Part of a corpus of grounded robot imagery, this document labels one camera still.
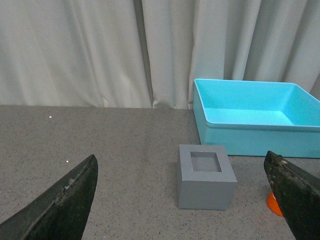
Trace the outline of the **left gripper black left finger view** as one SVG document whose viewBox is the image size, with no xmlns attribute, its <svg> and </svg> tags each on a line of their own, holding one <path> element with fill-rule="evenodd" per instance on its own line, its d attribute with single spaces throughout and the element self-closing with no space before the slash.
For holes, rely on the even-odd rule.
<svg viewBox="0 0 320 240">
<path fill-rule="evenodd" d="M 0 225 L 2 240 L 80 240 L 98 180 L 92 154 Z"/>
</svg>

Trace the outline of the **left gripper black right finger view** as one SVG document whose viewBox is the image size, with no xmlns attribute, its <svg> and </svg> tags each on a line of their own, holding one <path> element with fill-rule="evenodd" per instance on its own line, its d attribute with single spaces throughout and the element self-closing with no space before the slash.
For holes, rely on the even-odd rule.
<svg viewBox="0 0 320 240">
<path fill-rule="evenodd" d="M 272 151 L 264 163 L 271 190 L 297 240 L 320 238 L 320 179 Z"/>
</svg>

